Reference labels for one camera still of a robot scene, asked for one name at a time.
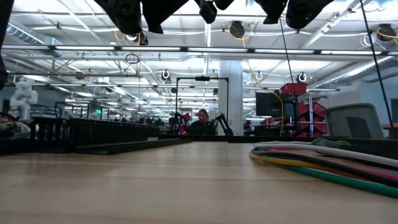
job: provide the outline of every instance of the black metal frame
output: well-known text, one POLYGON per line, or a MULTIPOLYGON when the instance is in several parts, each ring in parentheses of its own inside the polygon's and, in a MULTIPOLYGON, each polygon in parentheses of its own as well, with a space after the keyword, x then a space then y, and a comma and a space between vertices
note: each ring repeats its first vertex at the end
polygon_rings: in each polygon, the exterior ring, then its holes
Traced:
MULTIPOLYGON (((175 112, 178 111, 178 82, 180 80, 196 80, 198 77, 177 77, 176 83, 176 92, 175 92, 175 112)), ((206 77, 208 80, 225 80, 227 82, 227 89, 226 89, 226 120, 228 120, 228 112, 229 112, 229 78, 209 78, 206 77)))

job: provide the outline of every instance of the computer monitor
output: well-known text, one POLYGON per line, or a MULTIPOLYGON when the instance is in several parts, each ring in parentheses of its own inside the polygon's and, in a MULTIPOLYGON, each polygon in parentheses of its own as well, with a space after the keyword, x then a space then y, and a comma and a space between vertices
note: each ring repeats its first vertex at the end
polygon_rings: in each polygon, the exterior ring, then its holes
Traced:
MULTIPOLYGON (((289 94, 277 94, 284 103, 284 116, 294 117, 293 96, 289 94)), ((282 107, 280 100, 273 93, 256 93, 257 116, 281 116, 282 107)))

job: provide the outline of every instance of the black cable hanging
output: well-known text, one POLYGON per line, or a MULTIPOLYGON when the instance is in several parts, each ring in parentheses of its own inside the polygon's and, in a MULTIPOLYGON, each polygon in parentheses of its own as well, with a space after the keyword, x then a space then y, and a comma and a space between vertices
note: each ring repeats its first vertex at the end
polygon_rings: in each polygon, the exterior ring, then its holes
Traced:
MULTIPOLYGON (((392 122, 392 117, 391 117, 391 112, 390 112, 390 106, 388 105, 388 100, 387 100, 387 96, 386 96, 386 91, 385 91, 385 89, 384 89, 383 80, 381 79, 379 63, 377 62, 376 53, 375 53, 374 45, 373 45, 373 42, 372 42, 372 33, 371 33, 370 28, 369 28, 368 20, 366 19, 366 12, 365 12, 365 10, 364 10, 363 0, 359 0, 359 1, 360 1, 360 3, 361 3, 361 10, 362 10, 362 14, 363 14, 363 19, 364 19, 364 21, 365 21, 366 31, 367 31, 367 33, 368 33, 368 37, 369 37, 369 40, 370 40, 370 44, 371 44, 371 48, 372 48, 372 53, 373 53, 373 60, 374 60, 375 66, 376 66, 377 76, 379 77, 379 83, 380 83, 381 91, 382 91, 382 94, 383 94, 384 103, 386 104, 386 108, 387 108, 388 120, 389 120, 389 122, 390 122, 391 128, 394 128, 394 124, 393 124, 393 122, 392 122)), ((393 135, 394 139, 397 139, 397 138, 396 138, 395 132, 392 132, 392 135, 393 135)))
POLYGON ((296 88, 294 87, 292 67, 290 66, 289 54, 287 53, 285 32, 284 32, 281 18, 279 18, 279 24, 280 24, 280 30, 282 31, 282 38, 284 40, 285 54, 286 54, 286 59, 287 59, 287 65, 289 66, 290 78, 292 79, 292 84, 293 84, 293 93, 294 93, 294 100, 295 100, 294 103, 296 105, 296 109, 295 109, 296 111, 294 111, 294 121, 295 121, 295 123, 298 122, 298 126, 296 126, 296 134, 301 134, 301 121, 300 121, 299 117, 297 116, 297 110, 298 110, 297 108, 299 105, 299 99, 297 98, 296 88))

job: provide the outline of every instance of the person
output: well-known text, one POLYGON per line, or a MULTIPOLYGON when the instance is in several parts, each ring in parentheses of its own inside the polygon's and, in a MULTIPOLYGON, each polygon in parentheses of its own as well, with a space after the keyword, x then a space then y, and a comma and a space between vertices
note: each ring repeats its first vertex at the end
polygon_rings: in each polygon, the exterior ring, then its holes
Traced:
POLYGON ((209 115, 205 109, 201 109, 198 113, 199 120, 193 122, 188 126, 188 134, 205 134, 205 135, 215 135, 216 128, 212 122, 209 121, 209 115))

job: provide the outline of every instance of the ceiling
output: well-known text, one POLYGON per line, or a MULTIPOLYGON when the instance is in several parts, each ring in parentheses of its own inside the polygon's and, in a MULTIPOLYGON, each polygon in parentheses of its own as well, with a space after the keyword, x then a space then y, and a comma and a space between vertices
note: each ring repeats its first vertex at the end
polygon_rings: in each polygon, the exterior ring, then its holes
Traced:
MULTIPOLYGON (((369 50, 369 46, 366 43, 364 45, 362 41, 366 35, 366 26, 360 8, 358 11, 354 9, 342 20, 335 21, 338 13, 347 10, 352 2, 355 1, 334 1, 299 33, 286 26, 282 21, 286 47, 288 49, 314 50, 369 50), (332 24, 330 29, 323 29, 323 35, 318 35, 315 41, 308 43, 322 28, 330 24, 332 24)), ((375 3, 377 1, 370 2, 366 6, 368 11, 366 15, 372 30, 376 30, 382 23, 389 23, 393 28, 398 27, 397 1, 391 1, 384 8, 379 7, 375 3)), ((223 32, 223 28, 228 28, 232 20, 239 20, 243 22, 248 37, 244 43, 246 48, 283 49, 285 47, 284 38, 281 35, 281 25, 262 24, 266 15, 257 4, 246 7, 246 0, 235 0, 227 10, 218 11, 216 21, 210 26, 206 25, 198 15, 198 10, 195 2, 186 3, 162 24, 165 34, 146 32, 149 45, 243 48, 243 42, 231 38, 228 29, 223 32)), ((131 46, 135 44, 119 31, 114 31, 115 25, 93 0, 16 0, 11 16, 11 23, 13 22, 24 26, 24 29, 27 29, 32 35, 54 37, 63 45, 131 46), (69 10, 76 15, 77 19, 71 16, 69 10)), ((145 20, 143 20, 142 26, 144 29, 146 28, 145 20)), ((7 35, 4 44, 26 43, 7 35)), ((397 50, 394 41, 381 42, 377 40, 375 48, 376 50, 397 50)), ((109 77, 109 80, 105 80, 109 85, 164 85, 161 77, 163 71, 168 70, 172 81, 171 85, 174 86, 177 77, 195 77, 203 74, 217 77, 218 62, 227 59, 242 60, 243 70, 248 74, 247 77, 250 77, 251 68, 253 74, 261 73, 262 78, 257 82, 262 87, 281 87, 291 82, 289 64, 283 54, 135 52, 141 56, 141 63, 129 65, 125 62, 125 57, 129 53, 68 50, 64 51, 61 57, 54 58, 33 50, 3 51, 7 69, 12 72, 38 73, 40 75, 57 71, 56 75, 47 77, 49 79, 46 78, 42 81, 43 83, 93 84, 98 81, 98 78, 90 78, 89 74, 102 74, 109 77), (76 72, 84 73, 86 76, 84 80, 77 80, 76 72)), ((294 75, 305 72, 310 77, 308 82, 313 83, 315 80, 330 79, 339 70, 372 59, 371 55, 357 57, 349 55, 291 55, 290 67, 294 75)), ((255 90, 249 88, 258 87, 257 82, 252 76, 245 83, 244 98, 254 97, 255 90)), ((179 90, 179 94, 182 96, 213 96, 212 88, 218 85, 217 81, 194 83, 191 80, 182 80, 179 84, 208 87, 184 88, 179 90)), ((175 100, 175 98, 168 98, 173 95, 170 92, 171 86, 170 88, 132 86, 121 87, 121 89, 122 91, 114 91, 114 94, 109 94, 104 88, 98 86, 62 86, 62 88, 57 88, 58 91, 64 91, 67 95, 71 95, 69 91, 73 91, 90 93, 92 94, 91 98, 124 99, 125 102, 119 103, 119 106, 146 107, 147 109, 144 110, 156 110, 157 114, 159 114, 159 110, 168 114, 174 107, 174 104, 167 102, 167 100, 175 100), (145 100, 146 104, 138 103, 138 100, 128 101, 134 98, 145 100)), ((182 104, 191 104, 194 105, 194 108, 196 106, 201 108, 202 101, 213 101, 203 98, 199 98, 199 100, 200 103, 183 102, 182 104)), ((216 103, 205 106, 217 108, 216 103)), ((245 113, 249 113, 254 105, 247 103, 244 107, 245 113)))

